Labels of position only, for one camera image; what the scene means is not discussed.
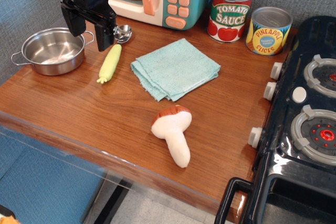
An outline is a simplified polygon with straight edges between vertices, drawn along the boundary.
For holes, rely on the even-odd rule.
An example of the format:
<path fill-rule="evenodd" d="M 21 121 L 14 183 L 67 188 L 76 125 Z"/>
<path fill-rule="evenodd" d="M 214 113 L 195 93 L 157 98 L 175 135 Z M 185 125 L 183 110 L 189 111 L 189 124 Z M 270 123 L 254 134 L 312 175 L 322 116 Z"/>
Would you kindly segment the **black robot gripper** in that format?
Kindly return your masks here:
<path fill-rule="evenodd" d="M 116 13 L 109 0 L 61 0 L 61 11 L 70 33 L 77 37 L 86 30 L 86 21 L 95 25 L 99 51 L 114 43 Z"/>

